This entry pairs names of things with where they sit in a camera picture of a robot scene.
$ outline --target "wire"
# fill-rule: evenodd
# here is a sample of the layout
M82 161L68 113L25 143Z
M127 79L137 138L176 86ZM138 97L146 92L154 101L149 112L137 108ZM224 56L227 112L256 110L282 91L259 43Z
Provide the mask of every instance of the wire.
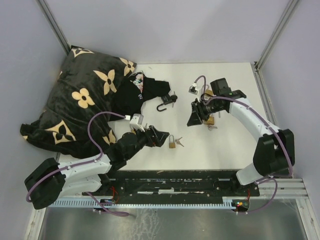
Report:
M101 213L112 214L117 217L128 217L130 215L128 212L125 211L110 211L108 208L105 208L104 204L100 203L99 200L91 194L91 192L87 191L86 194L88 194L104 210Z
M292 164L291 164L291 160L290 160L290 157L289 157L289 154L286 150L286 147L284 145L284 143L282 142L280 136L278 135L278 133L270 126L270 124L256 111L254 110L252 107L250 107L248 104L242 102L242 101L238 101L238 100L235 100L233 98L229 98L229 97L224 97L224 96L213 96L211 97L208 101L204 102L203 101L203 104L206 106L208 105L213 99L221 99L221 100L227 100L227 101L230 101L230 102L235 102L237 104L240 104L244 107L246 107L248 110L250 110L254 115L256 115L260 120L261 122L263 122L263 124L273 133L273 135L275 136L275 138L277 139L282 151L283 151L283 154L285 156L285 159L288 163L288 170L289 170L289 174L288 175L273 175L275 177L282 177L282 178L290 178L292 175L293 175L293 167L292 167ZM261 178L258 180L259 181L262 181L266 179L265 177Z
M200 99L202 100L202 101L205 101L205 99L204 99L204 96L208 96L209 98L212 98L213 96L212 95L210 95L210 94L208 94L208 93L203 93L202 95L201 95L201 97L200 97Z
M248 189L248 196L246 197L246 200L250 200L250 189Z
M124 118L124 119L126 118L125 116L120 115L120 114L118 114L118 113L114 113L114 112L111 112L111 111L102 111L102 112L97 113L96 115L94 115L94 116L90 119L90 121L89 121L89 123L88 123L88 127L87 127L88 136L89 136L89 139L91 140L91 142L99 149L100 155L99 155L97 158L95 158L95 159L88 160L88 161L84 161L84 162L74 163L74 164L71 164L71 165L69 165L69 166L65 166L65 167L56 169L56 170L48 173L47 175L45 175L44 177L42 177L39 181L37 181L37 182L30 188L30 190L28 191L28 193L27 193L27 195L26 195L26 198L25 198L28 203L31 203L31 202L32 202L32 200L30 199L30 195L32 194L32 192L33 192L43 181L45 181L46 179L48 179L48 178L51 177L52 175L54 175L54 174L56 174L56 173L59 173L59 172L62 172L62 171L64 171L64 170L69 170L69 169L74 168L74 167L77 167L77 166L94 163L95 161L98 161L98 160L100 160L100 159L102 158L102 156L104 155L104 152L103 152L102 148L99 146L99 144L92 138L91 132L90 132L90 127L91 127L91 124L92 124L93 120L94 120L96 117L98 117L98 116L100 116L100 115L102 115L102 114L111 114L111 115L118 116L118 117L120 117L120 118ZM107 213L112 214L112 215L115 215L115 216L118 216L118 217L126 217L126 216L129 216L129 213L127 213L127 212L122 212L122 211L120 211L120 212L117 212L117 211L112 212L112 211L108 210L107 208L103 207L103 204L100 204L100 202L99 202L90 192L86 192L86 193L87 193L90 197L92 197L93 200L95 200L95 201L99 204L100 207L102 206L103 210L105 210Z
M203 94L204 94L207 86L206 76L205 75L198 76L197 79L194 81L194 83L197 83L200 78L203 78L203 81L204 81L204 84L203 84Z
M117 204L119 202L119 193L116 191L115 187L112 186L111 187L112 191L113 191L113 194L112 194L112 200L115 199L115 193L116 193L116 201L115 201L115 204Z
M266 182L269 182L269 181L274 181L274 183L275 183L274 192L272 194L272 197L269 199L269 201L265 205L263 205L263 206L261 206L261 207L259 207L257 209L254 209L254 210L251 210L251 211L247 211L247 212L238 212L237 214L253 214L253 213L256 213L256 212L259 212L259 211L265 209L266 207L268 207L272 203L272 201L274 200L274 198L275 198L275 196L277 194L277 191L278 191L278 182L277 182L277 180L275 180L274 178L267 178L264 181L261 181L259 184L263 184L263 183L266 183Z
M283 151L283 154L285 156L285 159L288 163L288 170L289 170L289 174L288 175L273 175L273 176L269 176L269 177L282 177L282 178L290 178L292 175L293 175L293 167L292 167L292 164L291 164L291 160L290 160L290 157L289 157L289 154L287 152L287 149L284 145L284 143L282 142L280 136L278 135L278 133L270 126L270 124L256 111L254 110L252 107L250 107L248 104L245 104L244 102L242 101L238 101L238 100L235 100L233 98L229 98L229 97L224 97L224 96L213 96L211 97L208 101L202 101L203 104L205 106L207 106L212 100L214 99L221 99L221 100L227 100L227 101L230 101L230 102L234 102L234 103L237 103L237 104L240 104L244 107L246 107L248 110L250 110L254 115L257 116L257 118L259 118L263 124L273 133L273 135L275 136L275 138L277 139L282 151ZM278 182L274 179L274 178L266 178L266 177L263 177L257 181L255 181L255 183L257 185L259 184L262 184L262 183L266 183L266 182L269 182L269 181L274 181L275 183L275 187L274 187L274 193L272 195L272 197L270 198L270 200L262 207L259 207L257 209L254 209L252 211L247 211L247 212L242 212L241 214L248 214L248 213L255 213L255 212L258 212L260 210L263 210L265 209L266 207L268 207L272 201L274 200L276 194L277 194L277 190L278 190Z

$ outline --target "white table surface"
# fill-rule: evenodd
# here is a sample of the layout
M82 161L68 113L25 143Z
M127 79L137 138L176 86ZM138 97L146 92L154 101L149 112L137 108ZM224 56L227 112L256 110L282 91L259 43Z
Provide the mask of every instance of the white table surface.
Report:
M155 126L159 131L170 132L181 139L184 147L169 148L166 140L162 147L144 147L122 170L220 170L242 169L252 163L256 142L245 127L226 111L221 118L215 114L218 129L208 130L206 125L187 127L191 114L191 102L196 96L188 93L194 80L205 75L207 84L226 78L232 90L241 90L247 95L253 107L266 117L255 77L248 62L245 63L183 63L183 64L141 64L147 77L165 80L170 83L171 93L175 91L177 102L172 108L158 112L161 98L149 100L142 107L143 125ZM129 122L119 120L109 124L116 136L130 131ZM75 158L61 155L59 161L72 161Z

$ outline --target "brass padlock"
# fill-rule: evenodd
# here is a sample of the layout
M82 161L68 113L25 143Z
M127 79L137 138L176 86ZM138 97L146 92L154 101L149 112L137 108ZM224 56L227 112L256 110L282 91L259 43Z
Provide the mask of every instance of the brass padlock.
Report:
M214 95L214 92L212 90L210 90L210 89L206 89L204 93L206 93L208 95L211 95L211 96Z
M169 136L169 148L170 149L176 148L175 137L173 135Z
M207 121L203 121L203 124L205 124L205 125L215 125L215 117L214 116L210 116Z

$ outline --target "black cloth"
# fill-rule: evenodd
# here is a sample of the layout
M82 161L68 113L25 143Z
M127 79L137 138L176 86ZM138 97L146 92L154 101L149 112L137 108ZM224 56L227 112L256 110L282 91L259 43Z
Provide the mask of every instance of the black cloth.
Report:
M167 81L157 81L146 77L143 72L137 72L126 79L116 92L112 111L121 115L141 114L141 107L147 100L162 97L170 92ZM110 121L121 117L112 115Z
M22 124L20 133L28 143L49 151L80 159L98 154L88 137L88 123L97 113L113 111L117 90L135 67L136 63L120 57L73 48L62 65L45 112L35 122ZM109 114L100 115L90 128L103 150L116 142L109 119Z

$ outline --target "patterned pillow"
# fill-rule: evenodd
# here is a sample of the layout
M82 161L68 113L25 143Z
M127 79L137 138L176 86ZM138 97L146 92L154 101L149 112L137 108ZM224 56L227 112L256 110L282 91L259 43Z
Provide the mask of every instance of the patterned pillow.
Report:
M99 112L112 111L117 89L136 66L120 57L73 48L62 65L45 112L37 121L21 125L22 136L36 147L75 158L98 154L88 137L88 122ZM116 142L109 119L109 115L100 115L91 125L92 137L103 150Z

